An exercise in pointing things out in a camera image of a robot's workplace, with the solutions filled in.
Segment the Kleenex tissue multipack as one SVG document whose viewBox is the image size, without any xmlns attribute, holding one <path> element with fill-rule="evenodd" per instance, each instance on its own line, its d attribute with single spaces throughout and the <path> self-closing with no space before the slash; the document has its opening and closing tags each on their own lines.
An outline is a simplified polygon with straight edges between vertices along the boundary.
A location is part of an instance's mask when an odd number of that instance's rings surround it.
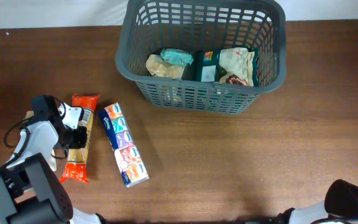
<svg viewBox="0 0 358 224">
<path fill-rule="evenodd" d="M 119 103 L 113 103 L 99 110 L 98 116 L 111 144 L 124 185 L 129 188 L 149 179 L 146 166 L 134 143 Z"/>
</svg>

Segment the orange spaghetti packet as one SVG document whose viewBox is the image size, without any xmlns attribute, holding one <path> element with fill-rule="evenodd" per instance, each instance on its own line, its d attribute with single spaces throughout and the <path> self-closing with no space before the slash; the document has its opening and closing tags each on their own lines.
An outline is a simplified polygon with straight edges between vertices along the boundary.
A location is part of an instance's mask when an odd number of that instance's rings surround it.
<svg viewBox="0 0 358 224">
<path fill-rule="evenodd" d="M 62 177 L 60 178 L 61 183 L 68 179 L 73 179 L 86 184 L 89 183 L 86 171 L 86 163 L 90 149 L 94 112 L 96 110 L 98 100 L 99 95 L 79 96 L 75 94 L 72 96 L 72 105 L 80 106 L 84 110 L 83 117 L 79 120 L 78 126 L 81 128 L 86 128 L 87 140 L 84 147 L 80 149 L 69 149 L 65 170 L 62 174 Z"/>
</svg>

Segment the beige paper pouch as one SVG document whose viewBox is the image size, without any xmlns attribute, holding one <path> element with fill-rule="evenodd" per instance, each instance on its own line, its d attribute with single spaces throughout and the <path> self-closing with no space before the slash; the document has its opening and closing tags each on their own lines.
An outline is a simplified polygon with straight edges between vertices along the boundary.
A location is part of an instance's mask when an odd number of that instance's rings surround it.
<svg viewBox="0 0 358 224">
<path fill-rule="evenodd" d="M 152 76 L 177 79 L 181 78 L 185 67 L 172 65 L 162 59 L 161 56 L 152 54 L 145 63 L 146 69 Z"/>
<path fill-rule="evenodd" d="M 30 118 L 32 116 L 34 116 L 34 112 L 33 111 L 27 111 L 24 119 Z M 52 149 L 51 150 L 51 156 L 50 156 L 50 159 L 48 161 L 48 164 L 49 164 L 51 170 L 53 172 L 56 172 L 57 171 L 57 160 L 56 160 L 56 158 L 54 158 L 54 156 L 55 156 L 55 151 L 54 151 L 54 149 Z"/>
</svg>

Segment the teal torn wrapper piece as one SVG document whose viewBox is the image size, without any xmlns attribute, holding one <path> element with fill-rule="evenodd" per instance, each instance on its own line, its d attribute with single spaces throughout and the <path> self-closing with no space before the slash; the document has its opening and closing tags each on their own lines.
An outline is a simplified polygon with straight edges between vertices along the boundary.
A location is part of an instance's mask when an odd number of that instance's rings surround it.
<svg viewBox="0 0 358 224">
<path fill-rule="evenodd" d="M 187 66 L 193 63 L 192 54 L 179 49 L 163 49 L 160 56 L 172 65 Z"/>
</svg>

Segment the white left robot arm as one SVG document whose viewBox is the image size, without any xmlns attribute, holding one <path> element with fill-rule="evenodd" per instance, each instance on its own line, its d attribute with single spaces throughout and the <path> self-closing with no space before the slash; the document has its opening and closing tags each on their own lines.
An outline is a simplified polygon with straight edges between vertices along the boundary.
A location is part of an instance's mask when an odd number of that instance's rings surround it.
<svg viewBox="0 0 358 224">
<path fill-rule="evenodd" d="M 14 125 L 21 138 L 0 167 L 0 222 L 105 223 L 98 213 L 74 208 L 55 175 L 54 150 L 86 146 L 87 128 L 79 124 L 84 108 L 50 95 L 40 95 L 31 104 L 32 111 Z"/>
</svg>

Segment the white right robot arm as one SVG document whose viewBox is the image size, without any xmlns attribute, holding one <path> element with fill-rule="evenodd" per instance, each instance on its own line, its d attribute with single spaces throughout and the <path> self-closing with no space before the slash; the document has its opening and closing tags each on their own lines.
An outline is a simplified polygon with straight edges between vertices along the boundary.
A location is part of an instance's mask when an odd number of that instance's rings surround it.
<svg viewBox="0 0 358 224">
<path fill-rule="evenodd" d="M 329 187 L 323 202 L 289 208 L 277 219 L 284 224 L 358 223 L 358 186 L 338 179 Z"/>
</svg>

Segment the green Nescafe coffee bag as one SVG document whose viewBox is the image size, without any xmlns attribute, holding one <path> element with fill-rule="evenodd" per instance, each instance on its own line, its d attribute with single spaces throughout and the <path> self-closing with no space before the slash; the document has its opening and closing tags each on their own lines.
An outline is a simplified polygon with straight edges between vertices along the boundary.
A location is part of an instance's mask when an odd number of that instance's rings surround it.
<svg viewBox="0 0 358 224">
<path fill-rule="evenodd" d="M 234 47 L 200 51 L 196 54 L 194 80 L 257 87 L 258 62 L 258 49 Z"/>
</svg>

